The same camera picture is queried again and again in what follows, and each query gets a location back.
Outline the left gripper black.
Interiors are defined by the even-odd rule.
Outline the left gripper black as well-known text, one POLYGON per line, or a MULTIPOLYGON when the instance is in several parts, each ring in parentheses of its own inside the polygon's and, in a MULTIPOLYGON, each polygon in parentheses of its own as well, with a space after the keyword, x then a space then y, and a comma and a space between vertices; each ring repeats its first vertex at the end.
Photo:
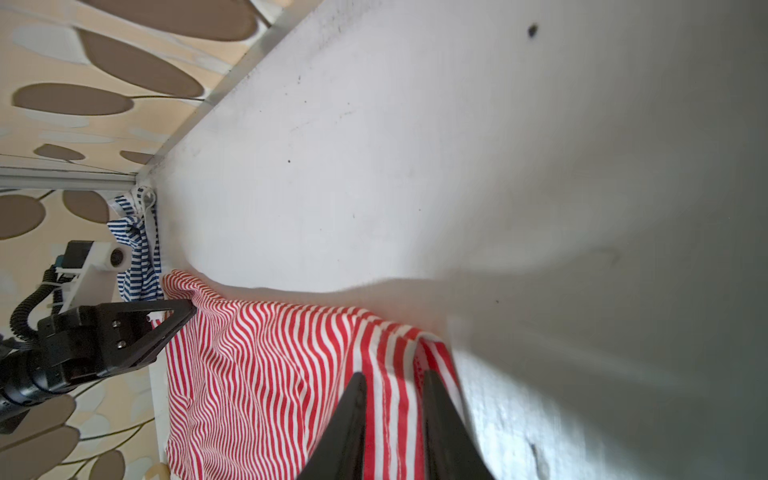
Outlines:
POLYGON ((79 306, 39 321, 39 345, 55 382, 80 384, 153 363, 196 313, 186 299, 79 306))

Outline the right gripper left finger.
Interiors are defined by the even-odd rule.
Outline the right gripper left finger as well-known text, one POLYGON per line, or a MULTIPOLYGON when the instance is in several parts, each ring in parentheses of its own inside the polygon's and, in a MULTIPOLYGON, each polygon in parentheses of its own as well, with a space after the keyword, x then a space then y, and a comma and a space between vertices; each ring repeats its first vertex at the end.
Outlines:
POLYGON ((367 382, 354 373, 299 480, 360 480, 364 473, 367 382))

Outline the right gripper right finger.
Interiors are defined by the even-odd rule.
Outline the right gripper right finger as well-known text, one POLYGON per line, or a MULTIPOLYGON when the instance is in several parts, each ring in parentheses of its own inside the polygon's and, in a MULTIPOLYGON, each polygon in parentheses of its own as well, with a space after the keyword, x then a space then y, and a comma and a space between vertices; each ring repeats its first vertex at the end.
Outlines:
POLYGON ((423 450, 426 479, 493 479, 441 377, 423 377, 423 450))

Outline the blue white striped tank top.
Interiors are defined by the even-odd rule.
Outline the blue white striped tank top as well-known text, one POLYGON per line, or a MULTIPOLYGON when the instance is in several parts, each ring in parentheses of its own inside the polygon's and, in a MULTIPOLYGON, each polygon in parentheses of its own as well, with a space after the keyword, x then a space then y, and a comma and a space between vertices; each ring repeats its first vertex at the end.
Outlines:
POLYGON ((117 218, 110 220, 107 228, 118 244, 132 251, 128 269, 117 275, 118 291, 126 302, 164 297, 156 200, 152 188, 138 185, 109 202, 117 218))

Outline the red white striped tank top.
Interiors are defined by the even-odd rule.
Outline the red white striped tank top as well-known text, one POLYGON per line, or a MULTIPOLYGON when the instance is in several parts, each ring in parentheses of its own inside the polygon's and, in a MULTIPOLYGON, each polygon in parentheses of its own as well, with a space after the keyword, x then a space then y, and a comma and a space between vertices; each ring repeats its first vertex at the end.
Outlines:
POLYGON ((462 402, 440 338, 357 307, 228 299, 180 270, 162 284, 197 310, 166 349, 175 477, 296 478, 357 373, 367 387, 364 477, 424 477, 426 372, 462 402))

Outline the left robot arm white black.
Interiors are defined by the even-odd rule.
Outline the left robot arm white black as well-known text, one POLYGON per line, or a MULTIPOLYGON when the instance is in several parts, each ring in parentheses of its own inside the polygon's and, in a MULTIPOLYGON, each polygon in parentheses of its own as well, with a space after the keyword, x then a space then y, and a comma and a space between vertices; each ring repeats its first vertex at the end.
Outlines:
POLYGON ((153 363, 197 313, 190 300, 102 303, 56 311, 34 330, 32 310, 61 283, 49 267, 41 285, 14 310, 14 337, 1 340, 1 433, 27 412, 77 387, 153 363))

